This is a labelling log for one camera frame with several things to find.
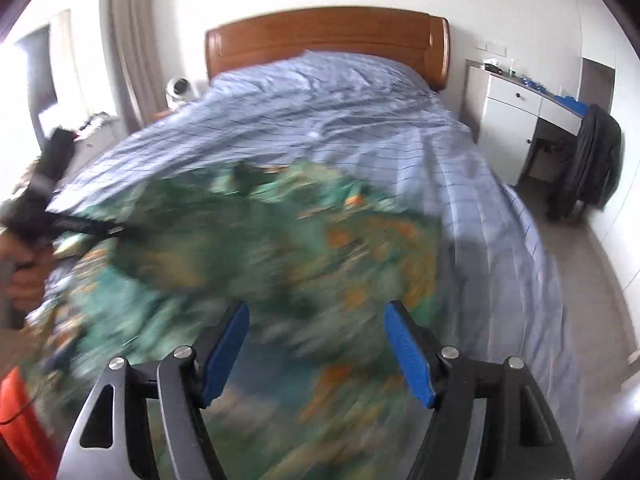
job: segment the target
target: white door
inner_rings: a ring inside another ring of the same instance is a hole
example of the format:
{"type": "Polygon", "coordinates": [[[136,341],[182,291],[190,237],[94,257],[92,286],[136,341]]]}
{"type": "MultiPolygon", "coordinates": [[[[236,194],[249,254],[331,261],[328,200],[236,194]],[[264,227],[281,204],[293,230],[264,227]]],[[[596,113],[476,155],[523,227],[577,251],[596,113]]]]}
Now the white door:
{"type": "Polygon", "coordinates": [[[538,117],[511,105],[486,100],[478,146],[492,170],[515,186],[527,160],[538,117]]]}

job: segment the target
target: floor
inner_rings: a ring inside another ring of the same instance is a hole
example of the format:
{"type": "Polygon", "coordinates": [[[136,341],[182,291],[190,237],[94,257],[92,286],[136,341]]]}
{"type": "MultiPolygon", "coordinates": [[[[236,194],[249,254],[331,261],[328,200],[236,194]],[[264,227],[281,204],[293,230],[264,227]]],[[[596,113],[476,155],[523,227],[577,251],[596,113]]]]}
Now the floor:
{"type": "Polygon", "coordinates": [[[547,250],[558,261],[584,381],[577,478],[598,480],[640,420],[640,385],[621,391],[629,375],[622,317],[588,228],[546,220],[543,182],[527,178],[518,193],[535,216],[547,250]]]}

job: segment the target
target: white nightstand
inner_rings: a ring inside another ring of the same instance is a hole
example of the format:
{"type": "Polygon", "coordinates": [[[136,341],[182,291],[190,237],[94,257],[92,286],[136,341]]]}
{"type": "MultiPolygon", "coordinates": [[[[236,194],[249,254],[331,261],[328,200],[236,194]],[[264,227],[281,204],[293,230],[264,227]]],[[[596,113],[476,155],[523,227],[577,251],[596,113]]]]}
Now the white nightstand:
{"type": "Polygon", "coordinates": [[[469,66],[462,121],[492,170],[518,183],[540,119],[576,136],[582,118],[551,97],[504,76],[469,66]]]}
{"type": "Polygon", "coordinates": [[[103,153],[108,152],[121,140],[127,137],[124,125],[118,118],[109,118],[108,122],[96,128],[86,136],[76,139],[74,143],[76,154],[69,164],[63,178],[63,183],[70,182],[85,167],[91,164],[103,153]]]}

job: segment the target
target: wooden headboard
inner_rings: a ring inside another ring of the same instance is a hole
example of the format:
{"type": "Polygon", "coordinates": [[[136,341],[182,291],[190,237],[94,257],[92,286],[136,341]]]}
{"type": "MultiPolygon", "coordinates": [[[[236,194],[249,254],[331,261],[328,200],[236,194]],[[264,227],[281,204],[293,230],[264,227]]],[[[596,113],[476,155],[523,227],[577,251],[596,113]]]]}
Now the wooden headboard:
{"type": "Polygon", "coordinates": [[[449,75],[449,22],[422,12],[381,7],[274,12],[208,30],[207,73],[212,79],[227,70],[299,56],[305,50],[393,59],[440,91],[449,75]]]}

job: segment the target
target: metal screw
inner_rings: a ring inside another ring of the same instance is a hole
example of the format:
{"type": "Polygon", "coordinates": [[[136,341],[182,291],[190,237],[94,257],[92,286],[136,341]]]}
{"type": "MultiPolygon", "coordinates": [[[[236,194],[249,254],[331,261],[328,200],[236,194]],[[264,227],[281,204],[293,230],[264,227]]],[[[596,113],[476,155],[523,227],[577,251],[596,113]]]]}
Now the metal screw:
{"type": "Polygon", "coordinates": [[[455,346],[445,346],[440,353],[445,359],[457,359],[460,357],[460,351],[455,346]]]}
{"type": "Polygon", "coordinates": [[[126,361],[122,357],[114,357],[111,361],[109,361],[109,368],[111,370],[120,370],[126,361]]]}
{"type": "Polygon", "coordinates": [[[177,357],[178,359],[185,359],[190,355],[191,355],[191,347],[187,345],[178,346],[178,348],[174,350],[174,357],[177,357]]]}
{"type": "Polygon", "coordinates": [[[508,363],[510,368],[515,368],[516,370],[524,368],[524,361],[519,357],[509,357],[508,363]]]}

